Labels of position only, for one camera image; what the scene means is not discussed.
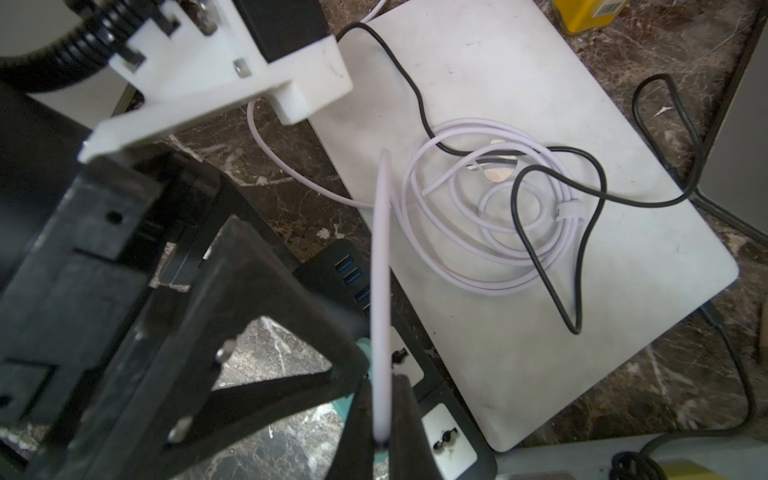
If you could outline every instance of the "cable tie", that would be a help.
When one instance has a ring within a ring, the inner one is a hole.
[[[567,218],[578,218],[578,223],[583,223],[589,216],[587,205],[581,200],[571,200],[558,205],[558,215],[556,221]]]

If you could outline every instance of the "coiled white cable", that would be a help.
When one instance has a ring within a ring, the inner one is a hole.
[[[282,168],[284,171],[286,171],[286,173],[288,173],[291,177],[295,178],[302,184],[332,200],[336,200],[342,204],[350,205],[351,207],[356,208],[373,208],[372,204],[351,200],[349,198],[335,194],[325,188],[322,188],[320,185],[317,185],[311,180],[303,177],[293,168],[289,167],[285,162],[280,160],[280,158],[277,157],[277,155],[275,155],[272,150],[270,150],[266,143],[264,143],[264,140],[259,135],[259,131],[256,129],[256,125],[253,122],[253,105],[254,102],[250,102],[247,108],[247,119],[250,132],[264,153],[280,168]],[[416,169],[419,161],[422,159],[424,153],[429,148],[434,147],[438,142],[451,137],[477,134],[491,135],[492,137],[500,138],[505,142],[479,148],[473,151],[470,155],[456,160],[455,163],[449,169],[447,169],[439,179],[435,180],[430,185],[426,187],[419,185],[419,182],[416,179]],[[544,145],[538,143],[533,137],[526,134],[525,132],[493,120],[484,120],[480,118],[461,118],[458,120],[445,122],[435,127],[435,137],[425,141],[422,146],[413,154],[411,161],[406,168],[406,172],[400,186],[400,192],[399,194],[395,194],[395,196],[392,198],[392,211],[398,220],[398,224],[408,239],[408,242],[413,246],[414,250],[424,260],[424,262],[429,265],[429,267],[440,277],[452,283],[453,285],[456,285],[463,290],[486,296],[504,296],[529,288],[531,285],[538,281],[538,272],[531,269],[521,276],[512,277],[507,280],[487,281],[472,279],[458,272],[450,270],[448,267],[443,266],[426,251],[421,241],[413,231],[408,209],[415,199],[415,202],[418,204],[419,208],[427,216],[429,221],[432,222],[435,228],[437,228],[442,234],[448,237],[452,242],[458,244],[477,257],[492,261],[494,263],[499,263],[501,265],[523,267],[533,266],[528,252],[523,249],[518,250],[507,247],[506,245],[503,245],[501,242],[496,240],[493,236],[494,232],[515,234],[515,228],[511,226],[511,221],[510,226],[504,226],[490,223],[482,218],[482,214],[485,211],[490,198],[500,191],[511,188],[512,181],[495,184],[492,188],[490,188],[488,192],[486,192],[485,195],[480,199],[476,212],[471,211],[464,205],[464,203],[459,199],[458,193],[456,191],[456,176],[459,172],[465,171],[464,166],[472,163],[484,154],[488,154],[489,152],[497,150],[517,150],[523,152],[533,161],[551,167],[565,176],[571,176],[566,166],[555,154],[553,154]],[[565,204],[579,198],[579,193],[576,190],[554,180],[551,177],[548,177],[548,181],[554,192],[554,198],[557,204]],[[488,242],[488,246],[493,250],[492,252],[481,250],[464,240],[458,233],[454,232],[450,227],[445,225],[429,208],[429,205],[425,202],[424,198],[446,183],[448,184],[448,189],[450,191],[453,204],[460,212],[462,212],[462,214],[464,214],[473,223],[478,225],[482,236]],[[530,229],[535,228],[544,220],[546,220],[547,216],[549,216],[551,213],[546,208],[547,202],[544,194],[535,185],[528,183],[523,183],[522,185],[524,189],[532,193],[537,198],[539,204],[538,216],[532,222],[525,225],[526,231],[530,231]],[[547,271],[558,265],[558,263],[567,253],[570,246],[573,244],[578,230],[579,222],[580,219],[577,217],[560,219],[549,238],[547,238],[546,241],[536,249],[536,253],[539,255],[541,263],[547,269]]]

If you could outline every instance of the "power strip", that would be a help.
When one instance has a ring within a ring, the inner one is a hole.
[[[369,336],[369,261],[351,242],[337,240],[293,275],[316,294],[321,305],[333,310],[331,317],[340,328],[355,340]],[[494,478],[493,452],[413,331],[394,309],[390,343],[392,369],[411,382],[432,455],[443,478]]]

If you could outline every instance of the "marble countertop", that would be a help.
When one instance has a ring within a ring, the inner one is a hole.
[[[377,1],[320,0],[333,31],[362,18]],[[550,0],[535,1],[554,23]],[[391,0],[385,10],[401,3]],[[759,6],[760,0],[631,0],[609,26],[566,40],[627,118],[637,84],[665,71],[677,81],[699,132],[706,134]],[[642,111],[667,158],[684,177],[693,155],[674,110],[666,109],[670,106],[663,89],[650,90]],[[256,123],[287,163],[324,187],[346,193],[307,122],[284,127],[269,105],[258,101]],[[313,193],[272,164],[248,132],[244,107],[176,133],[167,142],[227,172],[300,260],[338,238],[369,252],[370,234],[357,210]],[[756,391],[758,414],[746,433],[768,441],[768,372],[756,362],[760,311],[768,296],[768,248],[701,214],[740,267],[739,279],[713,303],[742,351]],[[393,290],[396,309],[449,378],[406,296],[397,285]],[[277,324],[256,319],[240,338],[219,383],[316,371],[324,367],[323,361]],[[721,428],[738,423],[745,409],[737,374],[719,336],[693,314],[574,400],[521,446]],[[330,406],[320,406],[270,425],[178,478],[324,478],[342,427]],[[24,432],[14,435],[26,441]],[[385,465],[377,466],[376,477],[387,478]]]

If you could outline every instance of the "black power strip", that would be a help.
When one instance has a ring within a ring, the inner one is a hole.
[[[369,261],[348,240],[337,240],[318,253],[310,261],[298,267],[293,275],[310,291],[317,295],[320,303],[332,310],[334,319],[354,340],[369,336],[368,312],[370,305]],[[392,309],[392,326],[405,343],[407,351],[393,352],[393,362],[411,354],[419,364],[424,376],[412,384],[413,394],[422,415],[430,413],[440,404],[450,412],[462,434],[475,450],[477,459],[457,478],[460,480],[487,480],[496,476],[496,459],[475,423],[469,418],[448,384],[421,347],[414,333],[400,315]],[[446,425],[449,432],[452,425]],[[435,460],[440,455],[451,455],[435,440],[432,450]]]

